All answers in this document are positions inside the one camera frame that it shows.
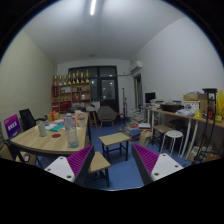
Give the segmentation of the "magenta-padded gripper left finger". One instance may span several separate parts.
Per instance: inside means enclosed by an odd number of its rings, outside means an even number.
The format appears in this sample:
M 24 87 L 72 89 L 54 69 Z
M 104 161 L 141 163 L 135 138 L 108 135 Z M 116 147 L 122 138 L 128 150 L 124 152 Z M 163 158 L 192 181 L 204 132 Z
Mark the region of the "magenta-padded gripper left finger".
M 46 168 L 46 171 L 83 186 L 94 155 L 94 146 L 89 145 L 68 157 L 59 156 Z

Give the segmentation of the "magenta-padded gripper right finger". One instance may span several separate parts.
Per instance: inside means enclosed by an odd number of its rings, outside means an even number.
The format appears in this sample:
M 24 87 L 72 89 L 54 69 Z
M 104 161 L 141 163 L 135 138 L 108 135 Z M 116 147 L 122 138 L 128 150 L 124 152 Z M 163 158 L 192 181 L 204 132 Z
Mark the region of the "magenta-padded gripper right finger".
M 168 154 L 157 154 L 137 144 L 132 144 L 132 155 L 145 185 L 182 169 Z

